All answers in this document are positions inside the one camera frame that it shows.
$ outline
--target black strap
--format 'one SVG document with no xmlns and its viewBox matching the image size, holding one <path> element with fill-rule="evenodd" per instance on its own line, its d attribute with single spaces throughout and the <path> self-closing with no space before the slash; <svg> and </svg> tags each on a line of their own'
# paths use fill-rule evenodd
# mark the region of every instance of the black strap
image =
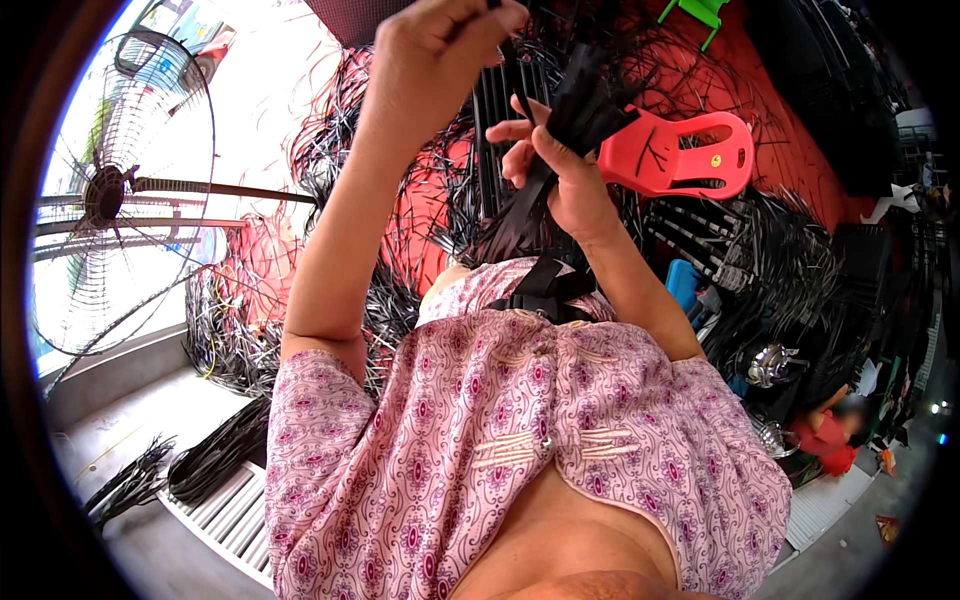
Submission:
<svg viewBox="0 0 960 600">
<path fill-rule="evenodd" d="M 568 300 L 580 298 L 593 291 L 589 278 L 578 272 L 557 277 L 563 267 L 561 263 L 541 256 L 533 269 L 520 280 L 509 298 L 494 300 L 487 307 L 495 310 L 519 308 L 536 312 L 553 324 L 571 321 L 593 322 L 589 313 L 566 304 Z"/>
</svg>

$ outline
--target hand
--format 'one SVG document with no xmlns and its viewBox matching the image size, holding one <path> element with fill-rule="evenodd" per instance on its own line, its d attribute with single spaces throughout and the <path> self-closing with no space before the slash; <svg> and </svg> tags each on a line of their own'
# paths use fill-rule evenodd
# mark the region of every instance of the hand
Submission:
<svg viewBox="0 0 960 600">
<path fill-rule="evenodd" d="M 522 114 L 516 96 L 510 104 Z M 516 142 L 503 157 L 503 177 L 517 188 L 523 187 L 534 155 L 540 155 L 560 176 L 560 183 L 547 199 L 557 225 L 581 246 L 608 239 L 623 225 L 593 153 L 580 158 L 550 135 L 545 126 L 550 108 L 530 99 L 530 110 L 537 122 L 535 129 L 529 120 L 502 121 L 487 129 L 487 141 L 491 143 Z"/>
<path fill-rule="evenodd" d="M 456 115 L 509 32 L 529 14 L 514 0 L 419 0 L 376 30 L 357 141 L 403 161 Z"/>
</svg>

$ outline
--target fan pole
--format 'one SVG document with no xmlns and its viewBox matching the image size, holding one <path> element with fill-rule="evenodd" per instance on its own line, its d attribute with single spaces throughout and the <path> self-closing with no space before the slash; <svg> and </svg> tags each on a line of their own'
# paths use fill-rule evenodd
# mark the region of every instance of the fan pole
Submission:
<svg viewBox="0 0 960 600">
<path fill-rule="evenodd" d="M 197 194 L 221 194 L 224 196 L 247 196 L 250 198 L 267 198 L 271 200 L 288 200 L 306 204 L 316 204 L 313 196 L 277 192 L 269 189 L 244 187 L 242 185 L 223 185 L 221 183 L 204 183 L 202 181 L 157 180 L 138 177 L 133 180 L 133 193 L 137 192 L 192 192 Z"/>
</svg>

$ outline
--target woman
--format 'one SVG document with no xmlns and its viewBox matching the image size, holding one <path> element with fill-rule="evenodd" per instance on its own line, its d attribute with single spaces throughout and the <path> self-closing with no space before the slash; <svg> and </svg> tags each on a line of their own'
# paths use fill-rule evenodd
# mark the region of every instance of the woman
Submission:
<svg viewBox="0 0 960 600">
<path fill-rule="evenodd" d="M 486 308 L 534 259 L 455 269 L 424 301 L 379 404 L 363 394 L 364 296 L 397 183 L 526 18 L 511 0 L 420 0 L 377 31 L 350 159 L 286 317 L 266 488 L 280 597 L 745 597 L 778 555 L 786 477 L 595 163 L 542 125 L 486 135 L 519 140 L 503 165 L 514 184 L 534 152 L 558 173 L 551 214 L 606 297 L 564 304 L 577 319 L 553 324 Z M 543 123 L 547 109 L 535 112 Z"/>
</svg>

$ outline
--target floor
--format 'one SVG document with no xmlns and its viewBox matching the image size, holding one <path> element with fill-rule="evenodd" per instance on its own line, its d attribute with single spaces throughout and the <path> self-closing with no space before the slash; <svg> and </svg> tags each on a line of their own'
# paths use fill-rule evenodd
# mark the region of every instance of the floor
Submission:
<svg viewBox="0 0 960 600">
<path fill-rule="evenodd" d="M 947 361 L 943 336 L 931 370 L 923 407 L 956 398 L 958 366 Z M 910 447 L 897 447 L 896 477 L 880 473 L 860 499 L 832 527 L 795 559 L 771 574 L 753 600 L 817 598 L 839 600 L 853 597 L 871 574 L 883 565 L 887 550 L 880 541 L 877 516 L 893 516 L 900 527 L 909 518 L 925 485 L 929 466 L 939 447 L 947 418 L 928 410 L 908 423 Z M 861 450 L 857 465 L 867 470 L 874 452 Z M 788 555 L 792 550 L 785 550 Z"/>
<path fill-rule="evenodd" d="M 174 453 L 205 438 L 250 399 L 182 369 L 56 434 L 65 478 L 85 501 L 154 436 L 176 435 Z M 189 414 L 190 419 L 182 416 Z M 143 598 L 273 598 L 184 527 L 159 502 L 109 521 L 104 542 Z"/>
</svg>

